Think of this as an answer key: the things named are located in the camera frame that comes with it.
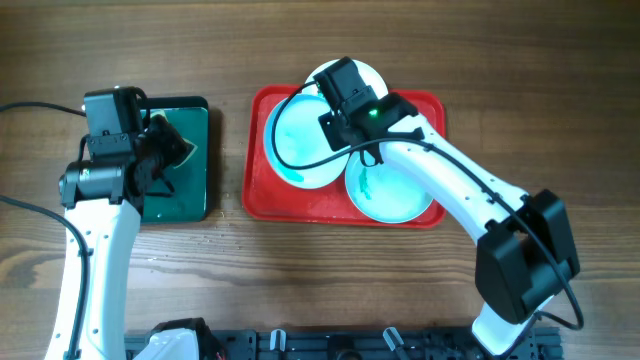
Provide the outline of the green scrubbing sponge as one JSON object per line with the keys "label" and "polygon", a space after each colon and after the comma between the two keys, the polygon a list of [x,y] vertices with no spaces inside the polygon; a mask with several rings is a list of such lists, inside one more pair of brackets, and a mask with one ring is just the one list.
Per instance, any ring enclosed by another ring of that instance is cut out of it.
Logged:
{"label": "green scrubbing sponge", "polygon": [[148,135],[159,148],[165,166],[181,166],[196,148],[180,135],[162,112],[151,115]]}

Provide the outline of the white plate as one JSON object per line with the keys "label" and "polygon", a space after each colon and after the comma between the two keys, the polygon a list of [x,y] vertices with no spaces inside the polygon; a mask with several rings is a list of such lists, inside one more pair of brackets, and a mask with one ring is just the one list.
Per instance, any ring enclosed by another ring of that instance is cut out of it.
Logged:
{"label": "white plate", "polygon": [[[305,80],[306,83],[311,82],[314,79],[314,76],[325,70],[327,67],[331,66],[337,62],[337,59],[330,60],[325,62],[324,64],[317,67]],[[388,87],[381,77],[381,75],[370,65],[354,59],[353,62],[356,64],[359,75],[362,77],[364,83],[369,85],[374,90],[374,93],[378,98],[382,98],[389,93]],[[309,86],[301,91],[302,94],[313,95],[322,97],[322,94],[317,85]]]}

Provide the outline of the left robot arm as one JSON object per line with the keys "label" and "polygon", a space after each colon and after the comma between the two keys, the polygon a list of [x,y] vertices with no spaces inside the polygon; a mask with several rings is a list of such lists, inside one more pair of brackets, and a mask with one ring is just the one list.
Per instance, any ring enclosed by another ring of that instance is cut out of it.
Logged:
{"label": "left robot arm", "polygon": [[144,215],[166,180],[198,152],[163,110],[145,128],[88,139],[91,155],[60,179],[67,248],[49,359],[122,359],[130,257]]}

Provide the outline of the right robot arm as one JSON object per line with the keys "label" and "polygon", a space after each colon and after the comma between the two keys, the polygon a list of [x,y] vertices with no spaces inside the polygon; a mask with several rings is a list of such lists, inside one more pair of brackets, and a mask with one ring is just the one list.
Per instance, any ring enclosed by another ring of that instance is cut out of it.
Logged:
{"label": "right robot arm", "polygon": [[584,317],[569,284],[580,271],[563,201],[549,190],[529,195],[484,170],[445,140],[404,97],[356,92],[329,95],[321,126],[341,152],[366,151],[377,165],[416,180],[467,231],[476,245],[475,285],[484,300],[472,333],[493,356],[505,356],[564,292]]}

